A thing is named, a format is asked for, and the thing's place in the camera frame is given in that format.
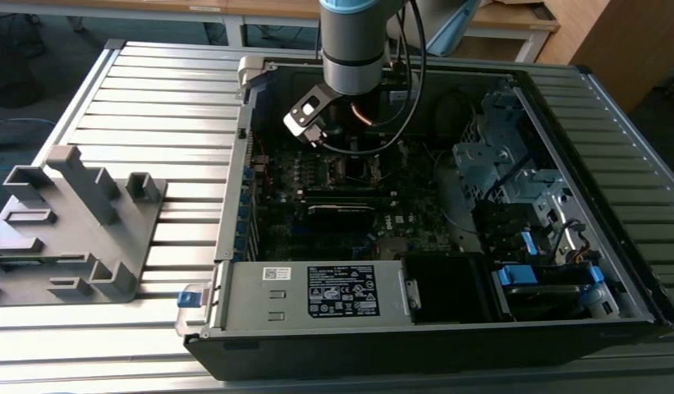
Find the blue tab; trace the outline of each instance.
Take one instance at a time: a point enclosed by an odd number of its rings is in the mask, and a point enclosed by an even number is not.
[[[498,278],[502,286],[537,285],[537,275],[530,265],[506,265],[498,270]]]
[[[175,302],[179,308],[199,308],[202,293],[195,291],[182,291],[179,292],[179,299]]]
[[[600,269],[600,267],[596,267],[594,265],[590,267],[590,275],[592,275],[592,280],[596,281],[596,283],[604,282],[604,274],[602,274],[602,270]]]
[[[534,240],[532,239],[532,234],[529,231],[522,231],[522,238],[525,239],[526,249],[530,251],[530,254],[536,256],[538,254],[538,249],[534,245]]]

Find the slotted aluminum plate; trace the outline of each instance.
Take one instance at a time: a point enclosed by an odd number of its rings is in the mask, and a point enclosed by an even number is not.
[[[240,59],[252,54],[314,56],[312,51],[133,42],[103,52],[49,144],[79,145],[83,160],[103,163],[114,174],[143,170],[169,179],[142,288],[130,304],[0,309],[0,392],[294,392],[324,387],[362,392],[462,384],[490,392],[502,383],[520,391],[557,391],[558,385],[593,391],[598,380],[614,384],[633,379],[632,387],[672,378],[641,376],[674,373],[674,333],[552,368],[329,381],[214,380],[175,335],[175,297],[189,283],[211,278],[242,105],[236,73]],[[530,73],[674,299],[674,176],[593,77],[566,66],[437,62]],[[201,323],[203,316],[191,311],[190,319]]]

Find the power supply label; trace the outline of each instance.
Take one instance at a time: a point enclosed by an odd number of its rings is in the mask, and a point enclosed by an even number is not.
[[[380,316],[373,265],[308,267],[308,297],[313,318]]]

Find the motherboard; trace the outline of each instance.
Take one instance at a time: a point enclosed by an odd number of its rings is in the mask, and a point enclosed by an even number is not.
[[[450,149],[405,139],[357,158],[264,134],[256,133],[253,156],[260,260],[393,259],[410,250],[452,250],[434,179]]]

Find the grey 3d printed holder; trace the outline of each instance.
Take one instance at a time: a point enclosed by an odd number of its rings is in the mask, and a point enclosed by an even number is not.
[[[167,182],[146,172],[115,180],[75,146],[17,166],[0,215],[0,306],[127,302],[137,293]]]

